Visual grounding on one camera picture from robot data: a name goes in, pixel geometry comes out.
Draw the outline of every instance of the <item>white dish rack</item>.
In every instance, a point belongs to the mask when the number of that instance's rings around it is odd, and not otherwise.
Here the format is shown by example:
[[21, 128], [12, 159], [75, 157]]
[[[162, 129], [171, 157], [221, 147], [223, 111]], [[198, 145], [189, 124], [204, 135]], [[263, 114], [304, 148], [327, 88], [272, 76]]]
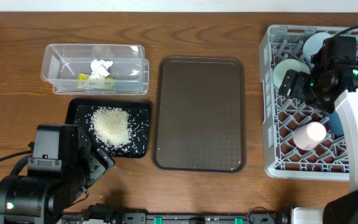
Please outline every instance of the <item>white dish rack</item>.
[[[324, 113], [302, 101], [278, 95], [273, 84], [273, 70], [282, 60], [294, 58], [305, 63], [302, 46], [318, 32], [336, 34], [346, 28], [272, 25], [259, 45], [260, 81], [264, 90], [264, 167], [269, 177], [349, 181], [344, 136], [328, 131], [324, 141], [312, 151], [302, 151], [292, 141], [294, 130], [310, 121], [326, 123]], [[346, 35], [357, 38], [358, 29]]]

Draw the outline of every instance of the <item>green clip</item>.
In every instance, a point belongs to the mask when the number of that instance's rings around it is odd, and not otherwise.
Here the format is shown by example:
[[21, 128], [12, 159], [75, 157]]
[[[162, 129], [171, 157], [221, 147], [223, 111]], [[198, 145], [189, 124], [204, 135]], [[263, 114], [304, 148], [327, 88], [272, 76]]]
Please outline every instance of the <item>green clip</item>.
[[242, 224], [242, 218], [235, 218], [234, 219], [234, 224]]
[[162, 224], [162, 217], [154, 217], [154, 224]]

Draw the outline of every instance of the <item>black tray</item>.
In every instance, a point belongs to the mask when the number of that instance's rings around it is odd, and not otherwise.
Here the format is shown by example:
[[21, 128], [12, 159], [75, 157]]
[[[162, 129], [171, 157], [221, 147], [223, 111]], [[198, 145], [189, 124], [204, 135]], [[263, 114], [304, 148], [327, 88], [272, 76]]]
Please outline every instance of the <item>black tray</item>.
[[238, 172], [246, 164], [244, 68], [233, 58], [160, 64], [153, 162], [165, 170]]
[[[108, 148], [103, 143], [96, 141], [94, 131], [90, 130], [91, 116], [99, 107], [121, 108], [129, 113], [129, 121], [132, 121], [132, 138], [129, 144], [119, 149]], [[102, 147], [110, 156], [141, 158], [146, 154], [147, 140], [149, 137], [151, 107], [148, 103], [114, 101], [114, 100], [97, 100], [76, 98], [68, 105], [66, 124], [77, 124], [85, 129], [88, 137], [91, 139], [93, 147]]]

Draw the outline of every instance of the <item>table surface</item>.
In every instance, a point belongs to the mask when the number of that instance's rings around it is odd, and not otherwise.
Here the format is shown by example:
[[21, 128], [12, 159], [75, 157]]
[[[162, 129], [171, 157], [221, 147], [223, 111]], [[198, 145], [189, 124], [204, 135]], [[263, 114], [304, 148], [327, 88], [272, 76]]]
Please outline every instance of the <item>table surface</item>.
[[[280, 210], [323, 207], [347, 193], [347, 183], [272, 179], [264, 171], [263, 93], [258, 45], [271, 24], [356, 26], [358, 14], [0, 12], [0, 157], [28, 150], [40, 123], [64, 123], [74, 96], [54, 95], [40, 79], [45, 47], [52, 43], [139, 44], [150, 60], [145, 96], [155, 105], [158, 65], [171, 55], [234, 57], [245, 68], [247, 165], [237, 174], [159, 170], [151, 150], [117, 165], [70, 211], [107, 203], [153, 213], [246, 213], [254, 206]], [[0, 181], [19, 158], [0, 162]]]

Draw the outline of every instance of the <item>white wall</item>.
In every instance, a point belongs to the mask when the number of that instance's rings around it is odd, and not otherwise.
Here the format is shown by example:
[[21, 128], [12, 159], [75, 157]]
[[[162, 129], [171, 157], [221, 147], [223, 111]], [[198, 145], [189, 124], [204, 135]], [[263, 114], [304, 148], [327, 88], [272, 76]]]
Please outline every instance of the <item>white wall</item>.
[[358, 12], [358, 0], [0, 0], [0, 11]]

